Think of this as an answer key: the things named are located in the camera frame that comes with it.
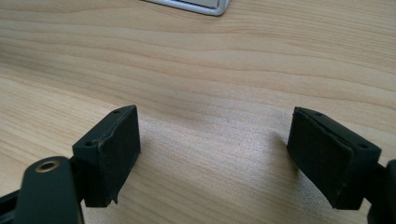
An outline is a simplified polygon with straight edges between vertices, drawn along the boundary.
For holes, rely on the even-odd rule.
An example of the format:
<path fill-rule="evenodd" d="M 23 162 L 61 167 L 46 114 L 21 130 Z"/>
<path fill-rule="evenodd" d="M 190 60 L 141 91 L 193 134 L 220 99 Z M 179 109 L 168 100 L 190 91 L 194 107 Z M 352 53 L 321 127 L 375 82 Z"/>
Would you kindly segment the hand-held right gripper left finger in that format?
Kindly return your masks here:
<path fill-rule="evenodd" d="M 82 172 L 81 198 L 88 207 L 118 202 L 140 151 L 135 105 L 111 111 L 73 145 L 74 164 Z"/>

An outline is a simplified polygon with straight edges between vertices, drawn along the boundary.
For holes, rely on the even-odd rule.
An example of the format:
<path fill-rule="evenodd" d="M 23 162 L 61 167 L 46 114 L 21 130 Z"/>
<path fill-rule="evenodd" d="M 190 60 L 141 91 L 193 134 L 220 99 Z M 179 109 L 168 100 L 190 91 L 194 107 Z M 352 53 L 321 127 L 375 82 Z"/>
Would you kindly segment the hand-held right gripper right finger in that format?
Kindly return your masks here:
<path fill-rule="evenodd" d="M 358 210 L 363 186 L 381 149 L 339 122 L 311 109 L 293 111 L 287 150 L 332 207 Z"/>

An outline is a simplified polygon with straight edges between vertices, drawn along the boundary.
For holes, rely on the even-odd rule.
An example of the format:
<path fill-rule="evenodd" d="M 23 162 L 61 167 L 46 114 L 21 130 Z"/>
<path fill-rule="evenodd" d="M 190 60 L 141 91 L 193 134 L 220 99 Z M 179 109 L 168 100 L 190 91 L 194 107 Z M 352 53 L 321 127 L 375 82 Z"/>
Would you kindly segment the white wire storage rack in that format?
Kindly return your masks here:
<path fill-rule="evenodd" d="M 231 0 L 143 0 L 167 7 L 187 10 L 208 16 L 220 16 L 227 9 Z"/>

